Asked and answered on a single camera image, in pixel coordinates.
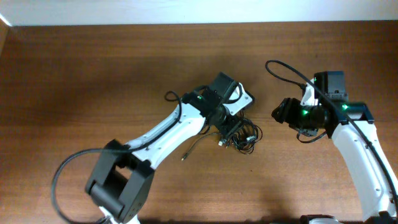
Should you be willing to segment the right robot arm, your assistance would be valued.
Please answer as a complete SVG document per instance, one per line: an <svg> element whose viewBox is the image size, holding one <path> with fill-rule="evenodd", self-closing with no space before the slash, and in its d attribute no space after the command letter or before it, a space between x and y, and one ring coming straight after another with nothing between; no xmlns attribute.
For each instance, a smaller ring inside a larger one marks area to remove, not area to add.
<svg viewBox="0 0 398 224"><path fill-rule="evenodd" d="M365 223L397 223L397 177L381 148L367 105L350 102L343 72L319 72L301 100L285 98L272 112L298 134L318 139L324 129L356 187Z"/></svg>

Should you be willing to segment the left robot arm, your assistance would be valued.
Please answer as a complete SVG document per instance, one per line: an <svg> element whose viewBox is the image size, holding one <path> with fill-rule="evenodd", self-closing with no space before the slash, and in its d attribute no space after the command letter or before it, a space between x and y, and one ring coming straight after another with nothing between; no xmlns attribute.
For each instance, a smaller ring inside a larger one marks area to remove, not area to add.
<svg viewBox="0 0 398 224"><path fill-rule="evenodd" d="M142 136L121 144L112 140L102 149L85 192L104 214L104 223L137 223L156 168L205 126L215 126L221 144L238 130L238 113L254 103L243 85L223 72L209 85L177 99L174 111Z"/></svg>

